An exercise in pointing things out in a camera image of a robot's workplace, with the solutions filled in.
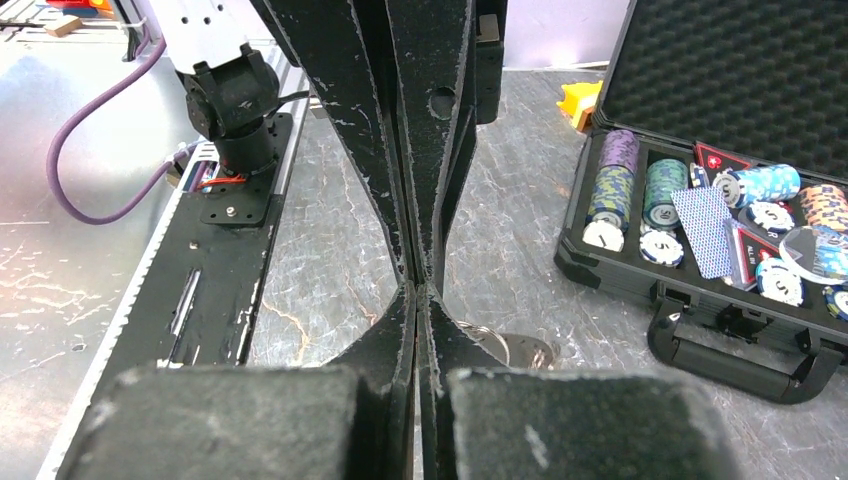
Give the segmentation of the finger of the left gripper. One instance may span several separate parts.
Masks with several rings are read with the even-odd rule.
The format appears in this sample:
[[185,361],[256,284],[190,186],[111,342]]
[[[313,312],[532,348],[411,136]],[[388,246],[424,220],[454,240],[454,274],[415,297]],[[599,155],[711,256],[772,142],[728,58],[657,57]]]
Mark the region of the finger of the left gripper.
[[381,223],[396,278],[411,279],[400,173],[372,52],[384,8],[370,1],[256,1],[253,6],[317,94]]
[[388,1],[416,282],[441,285],[442,208],[472,33],[471,1]]

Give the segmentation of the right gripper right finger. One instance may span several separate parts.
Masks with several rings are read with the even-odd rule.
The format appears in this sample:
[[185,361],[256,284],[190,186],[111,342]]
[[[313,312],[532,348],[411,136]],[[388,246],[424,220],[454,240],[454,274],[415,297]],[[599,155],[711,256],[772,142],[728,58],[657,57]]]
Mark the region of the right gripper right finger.
[[417,292],[428,479],[738,479],[705,392],[666,372],[510,368]]

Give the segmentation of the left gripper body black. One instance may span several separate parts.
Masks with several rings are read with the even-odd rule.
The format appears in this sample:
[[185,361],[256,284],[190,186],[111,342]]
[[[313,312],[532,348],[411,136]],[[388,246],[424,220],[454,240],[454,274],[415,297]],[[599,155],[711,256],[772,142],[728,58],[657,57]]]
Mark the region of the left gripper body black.
[[475,2],[475,85],[478,125],[492,123],[498,115],[507,9],[507,0]]

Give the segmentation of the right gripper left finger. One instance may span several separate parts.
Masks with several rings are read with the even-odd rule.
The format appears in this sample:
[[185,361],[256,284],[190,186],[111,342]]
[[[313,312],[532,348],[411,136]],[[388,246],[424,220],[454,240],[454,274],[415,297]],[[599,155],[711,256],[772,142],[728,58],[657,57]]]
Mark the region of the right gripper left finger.
[[408,479],[415,296],[316,368],[142,366],[82,418],[60,479]]

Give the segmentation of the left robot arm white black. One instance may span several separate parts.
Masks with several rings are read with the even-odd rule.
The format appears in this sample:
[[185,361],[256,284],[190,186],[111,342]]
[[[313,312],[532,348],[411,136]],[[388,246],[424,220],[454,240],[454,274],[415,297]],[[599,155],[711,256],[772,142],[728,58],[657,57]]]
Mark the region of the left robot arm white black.
[[[225,170],[271,162],[280,80],[226,1],[151,5],[190,121]],[[319,98],[367,191],[399,278],[441,289],[477,129],[497,117],[503,1],[256,1]]]

